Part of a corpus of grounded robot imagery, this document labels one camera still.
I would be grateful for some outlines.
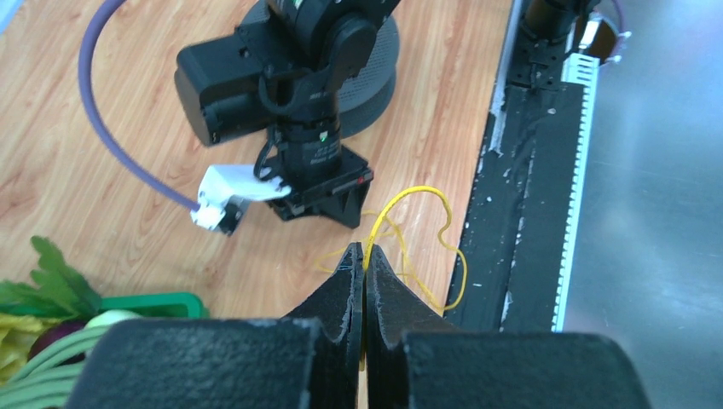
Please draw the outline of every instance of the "yellow string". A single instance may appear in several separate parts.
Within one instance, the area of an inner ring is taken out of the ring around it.
[[[445,225],[439,230],[437,233],[437,238],[439,239],[439,242],[448,250],[455,251],[457,255],[460,257],[460,260],[462,261],[462,283],[460,286],[460,293],[457,295],[456,300],[449,304],[448,306],[443,306],[440,303],[438,303],[435,300],[434,294],[429,289],[427,285],[425,285],[422,280],[419,278],[419,276],[416,274],[414,270],[414,265],[409,261],[408,257],[408,251],[407,251],[407,245],[404,242],[404,237],[402,235],[402,230],[399,228],[399,226],[394,223],[387,215],[391,211],[391,209],[398,204],[402,199],[407,197],[408,195],[412,193],[433,193],[435,194],[439,199],[442,200],[442,204],[444,205],[444,209],[447,211],[447,222]],[[386,207],[381,211],[381,213],[376,214],[371,211],[365,211],[362,213],[364,216],[376,216],[376,222],[374,223],[372,227],[372,232],[369,234],[369,237],[365,240],[365,247],[366,250],[364,251],[364,259],[362,262],[362,266],[364,268],[364,272],[366,273],[369,269],[369,263],[371,262],[371,256],[372,256],[372,249],[374,247],[374,243],[378,237],[385,237],[390,235],[395,235],[397,240],[399,241],[401,250],[402,250],[402,273],[398,274],[400,277],[402,277],[402,281],[404,284],[409,287],[408,279],[411,278],[414,280],[414,283],[416,283],[419,288],[422,290],[422,292],[425,295],[425,298],[427,299],[427,302],[431,304],[431,306],[438,312],[443,311],[449,311],[450,309],[456,308],[458,305],[460,305],[460,302],[462,301],[462,297],[465,294],[465,288],[467,283],[467,260],[465,259],[465,255],[458,249],[457,247],[454,247],[453,245],[448,244],[444,241],[442,238],[442,235],[444,234],[447,229],[449,229],[449,226],[452,224],[452,210],[449,207],[449,202],[447,200],[447,197],[444,195],[444,193],[440,192],[439,190],[435,189],[434,187],[428,187],[428,186],[417,186],[417,187],[411,187],[409,189],[406,189],[402,191],[401,193],[397,194],[395,198],[393,198]],[[382,223],[386,222],[392,229],[391,233],[382,233],[379,234],[379,230],[381,229]],[[333,270],[330,268],[324,268],[321,265],[321,262],[325,259],[328,259],[332,256],[340,256],[344,254],[346,251],[346,247],[343,249],[339,249],[337,251],[328,253],[324,256],[321,256],[315,260],[315,266],[320,269],[321,271],[325,271],[327,273],[333,273]]]
[[[439,242],[446,248],[447,250],[454,251],[457,253],[457,255],[460,257],[460,260],[462,261],[462,284],[460,286],[460,293],[457,295],[457,299],[454,300],[451,304],[448,306],[442,308],[443,311],[449,311],[450,309],[457,308],[458,305],[460,305],[460,302],[462,301],[462,297],[465,295],[465,287],[467,284],[467,260],[465,259],[465,255],[462,253],[460,249],[457,247],[454,247],[453,245],[448,244],[444,239],[442,238],[442,235],[444,232],[449,229],[449,226],[452,225],[452,209],[449,207],[449,201],[447,200],[447,197],[444,195],[444,193],[440,192],[438,189],[430,186],[416,186],[416,187],[410,187],[408,189],[405,189],[401,191],[397,196],[395,196],[379,213],[379,216],[377,217],[377,221],[374,223],[374,226],[372,227],[372,232],[369,234],[369,239],[367,241],[367,249],[364,251],[364,260],[362,262],[362,267],[364,268],[364,272],[366,273],[369,269],[369,263],[372,260],[372,250],[374,248],[374,242],[377,239],[377,234],[379,234],[379,229],[382,226],[382,222],[384,222],[387,219],[387,215],[389,212],[398,204],[402,199],[406,198],[408,195],[413,193],[433,193],[435,194],[444,205],[444,210],[447,211],[447,222],[444,224],[444,226],[439,230],[437,233],[437,238],[439,239]],[[420,280],[418,280],[419,287],[422,289],[422,291],[427,294],[431,294],[431,291],[429,288],[421,283]]]

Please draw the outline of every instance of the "gray circular base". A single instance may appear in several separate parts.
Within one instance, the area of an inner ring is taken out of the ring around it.
[[[269,18],[265,1],[256,3],[243,20],[245,24]],[[338,92],[342,137],[358,134],[374,123],[391,102],[396,86],[399,59],[399,30],[390,17],[377,34],[377,43],[367,66],[356,78],[349,78]]]

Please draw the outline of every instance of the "cable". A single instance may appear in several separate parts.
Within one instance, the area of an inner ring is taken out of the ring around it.
[[[197,211],[200,208],[200,204],[153,177],[123,150],[113,139],[107,126],[103,123],[101,113],[98,111],[98,106],[95,103],[92,85],[92,66],[95,45],[98,43],[98,38],[101,36],[103,27],[105,27],[108,20],[113,16],[113,13],[115,13],[124,2],[125,0],[106,0],[98,11],[95,12],[95,15],[93,15],[83,35],[83,42],[80,46],[80,56],[78,57],[78,84],[80,85],[80,97],[83,101],[85,112],[103,144],[105,144],[108,150],[123,166],[130,170],[136,177],[146,182],[156,192],[163,194],[166,198],[173,200],[191,211]]]
[[[457,255],[459,256],[460,260],[462,261],[462,284],[460,286],[460,293],[457,295],[457,298],[454,300],[454,302],[452,302],[448,306],[443,306],[443,305],[437,303],[434,299],[434,294],[432,293],[430,288],[427,285],[425,285],[422,282],[422,280],[419,278],[419,276],[416,274],[416,272],[414,271],[414,266],[409,261],[407,245],[404,242],[402,230],[399,228],[399,226],[396,223],[394,223],[388,217],[389,212],[391,211],[392,208],[394,208],[394,206],[396,204],[398,204],[402,199],[404,199],[405,197],[407,197],[408,195],[413,194],[413,193],[433,193],[433,194],[435,194],[439,199],[442,200],[444,209],[447,211],[447,222],[437,233],[437,238],[439,239],[439,242],[446,249],[455,251],[457,253]],[[449,311],[450,309],[457,308],[457,306],[460,305],[460,302],[462,301],[462,298],[465,295],[465,288],[466,288],[466,283],[467,283],[467,260],[465,258],[464,253],[462,253],[462,251],[460,249],[448,244],[442,238],[442,235],[444,234],[444,232],[446,232],[447,229],[449,229],[449,226],[452,225],[452,218],[453,218],[452,209],[449,207],[449,202],[447,200],[447,197],[444,196],[444,193],[440,192],[439,190],[435,189],[434,187],[429,187],[429,186],[411,187],[411,188],[406,189],[406,190],[402,191],[401,193],[397,194],[397,196],[395,196],[395,198],[393,198],[384,207],[384,209],[381,211],[381,213],[376,214],[371,211],[365,211],[362,214],[364,216],[376,216],[377,217],[377,219],[372,227],[371,233],[369,234],[368,238],[365,240],[366,241],[366,244],[365,244],[366,250],[364,251],[364,259],[362,262],[362,266],[364,268],[364,273],[366,273],[367,270],[369,269],[369,264],[371,262],[371,257],[372,257],[372,249],[374,247],[374,242],[376,241],[376,239],[378,237],[384,237],[384,236],[390,235],[389,233],[379,234],[379,230],[381,229],[382,224],[384,222],[387,222],[387,224],[389,224],[393,230],[392,234],[395,235],[397,240],[399,241],[400,247],[402,250],[402,273],[398,274],[398,275],[400,275],[402,277],[402,281],[404,282],[404,284],[407,287],[409,287],[407,278],[412,278],[414,280],[414,282],[422,290],[422,292],[425,294],[425,297],[427,298],[428,302],[431,304],[431,306],[437,312],[443,313],[444,311]],[[323,261],[331,256],[339,256],[339,255],[343,254],[344,251],[346,251],[345,247],[343,249],[339,249],[337,251],[334,251],[334,252],[331,252],[331,253],[325,254],[324,256],[319,257],[318,259],[315,260],[315,266],[317,266],[317,268],[319,268],[322,271],[325,271],[328,273],[333,273],[333,271],[331,269],[323,268],[321,266],[321,261]]]
[[[381,211],[379,214],[379,217],[377,217],[377,221],[374,223],[374,226],[372,227],[372,232],[369,234],[369,241],[367,243],[367,250],[364,251],[364,260],[362,262],[362,267],[364,268],[364,272],[366,273],[369,269],[369,263],[372,261],[372,250],[374,248],[374,241],[377,238],[377,234],[379,233],[379,229],[382,226],[382,223],[384,222],[386,215],[389,214],[392,208],[396,206],[402,199],[406,198],[408,195],[413,193],[433,193],[435,194],[441,201],[442,205],[444,205],[444,210],[447,211],[447,222],[444,224],[444,226],[439,229],[439,232],[437,233],[437,238],[439,239],[439,242],[450,251],[455,251],[457,255],[460,257],[460,260],[462,261],[462,285],[460,286],[460,293],[457,295],[457,299],[454,300],[451,304],[444,307],[444,311],[449,311],[450,309],[457,308],[458,305],[460,305],[460,302],[462,301],[462,297],[465,295],[465,286],[467,282],[467,260],[465,259],[465,255],[462,253],[460,249],[457,247],[454,247],[453,245],[448,244],[444,239],[442,238],[442,235],[444,232],[447,231],[449,226],[452,225],[452,209],[449,207],[449,201],[447,200],[447,197],[444,196],[444,193],[440,192],[438,189],[434,187],[429,186],[417,186],[417,187],[410,187],[409,189],[403,190],[401,193],[397,194]]]
[[[613,7],[615,8],[615,11],[617,13],[617,30],[619,32],[618,39],[615,42],[615,47],[613,47],[612,51],[610,52],[610,57],[608,60],[614,60],[617,58],[619,60],[620,58],[620,49],[622,48],[622,44],[625,42],[625,39],[628,38],[628,29],[625,26],[625,11],[622,8],[622,4],[620,3],[620,0],[610,0],[612,2]]]
[[[269,138],[266,141],[266,144],[263,145],[263,148],[261,148],[261,152],[258,153],[258,156],[256,157],[256,163],[253,165],[253,175],[259,180],[259,181],[270,181],[277,177],[279,175],[279,171],[274,168],[264,168],[263,166],[266,164],[266,159],[269,158],[269,153],[271,153],[271,149],[274,147],[274,142],[271,141]],[[269,171],[264,174],[263,170],[268,169]]]

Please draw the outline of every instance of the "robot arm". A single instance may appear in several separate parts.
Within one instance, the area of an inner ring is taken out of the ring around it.
[[[205,146],[268,130],[254,166],[209,168],[196,224],[231,234],[249,202],[264,201],[285,221],[358,226],[373,172],[341,145],[337,91],[367,64],[399,1],[267,0],[267,20],[178,54],[176,89]]]
[[[268,20],[183,49],[176,89],[195,134],[208,147],[231,141],[337,91],[399,1],[267,0]]]

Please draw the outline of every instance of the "yellow vegetable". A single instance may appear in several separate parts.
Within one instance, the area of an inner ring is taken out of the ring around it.
[[[33,343],[61,320],[0,313],[0,385],[27,363]]]

